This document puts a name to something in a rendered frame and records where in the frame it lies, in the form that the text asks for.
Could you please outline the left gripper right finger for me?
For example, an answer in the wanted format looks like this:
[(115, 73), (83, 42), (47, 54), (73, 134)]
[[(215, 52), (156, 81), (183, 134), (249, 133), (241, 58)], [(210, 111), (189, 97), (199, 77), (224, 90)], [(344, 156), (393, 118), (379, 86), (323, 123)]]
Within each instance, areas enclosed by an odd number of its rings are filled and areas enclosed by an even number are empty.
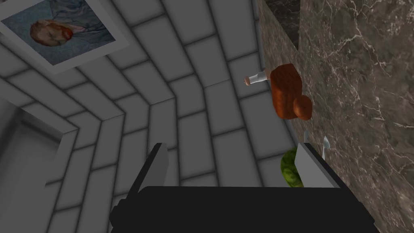
[(343, 188), (343, 181), (310, 143), (298, 143), (295, 166), (306, 188)]

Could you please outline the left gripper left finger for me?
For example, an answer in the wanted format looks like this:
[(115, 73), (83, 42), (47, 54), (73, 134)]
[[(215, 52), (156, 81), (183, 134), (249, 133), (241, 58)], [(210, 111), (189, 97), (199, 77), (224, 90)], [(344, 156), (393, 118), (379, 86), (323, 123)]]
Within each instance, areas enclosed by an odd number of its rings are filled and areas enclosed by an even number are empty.
[(163, 186), (169, 166), (165, 143), (156, 143), (129, 190), (129, 198), (147, 186)]

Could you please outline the green round fruit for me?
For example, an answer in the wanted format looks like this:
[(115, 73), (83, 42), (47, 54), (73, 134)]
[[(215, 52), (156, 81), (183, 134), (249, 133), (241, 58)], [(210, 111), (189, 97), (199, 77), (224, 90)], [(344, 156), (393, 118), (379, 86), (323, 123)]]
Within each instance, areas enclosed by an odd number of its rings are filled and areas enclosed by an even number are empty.
[(290, 187), (304, 187), (295, 166), (296, 152), (297, 147), (293, 147), (284, 153), (281, 159), (280, 168), (282, 176)]

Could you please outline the brown bread loaf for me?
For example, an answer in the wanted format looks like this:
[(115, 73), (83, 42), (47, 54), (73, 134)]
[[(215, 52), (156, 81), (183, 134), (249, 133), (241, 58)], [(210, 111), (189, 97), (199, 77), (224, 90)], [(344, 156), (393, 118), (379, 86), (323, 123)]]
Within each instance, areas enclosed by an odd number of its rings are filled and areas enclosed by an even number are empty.
[(281, 119), (312, 118), (311, 99), (302, 94), (302, 80), (293, 64), (283, 64), (270, 72), (270, 85), (274, 110)]

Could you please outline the white bottle with cork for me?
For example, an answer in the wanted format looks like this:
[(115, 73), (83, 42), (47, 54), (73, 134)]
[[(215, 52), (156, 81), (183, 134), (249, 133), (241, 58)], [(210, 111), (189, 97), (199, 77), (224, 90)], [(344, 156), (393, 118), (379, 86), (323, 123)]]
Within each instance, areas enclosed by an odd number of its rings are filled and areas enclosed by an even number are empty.
[(265, 80), (270, 80), (270, 72), (268, 70), (261, 71), (254, 76), (246, 76), (244, 78), (244, 83), (247, 86), (250, 86), (251, 84), (262, 82)]

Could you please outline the framed portrait painting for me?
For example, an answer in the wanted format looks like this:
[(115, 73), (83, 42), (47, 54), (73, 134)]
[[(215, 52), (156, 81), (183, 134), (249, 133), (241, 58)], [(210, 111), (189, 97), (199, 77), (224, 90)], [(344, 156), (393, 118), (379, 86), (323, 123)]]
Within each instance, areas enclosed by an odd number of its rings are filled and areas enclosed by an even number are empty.
[(0, 33), (58, 74), (129, 45), (108, 0), (0, 0)]

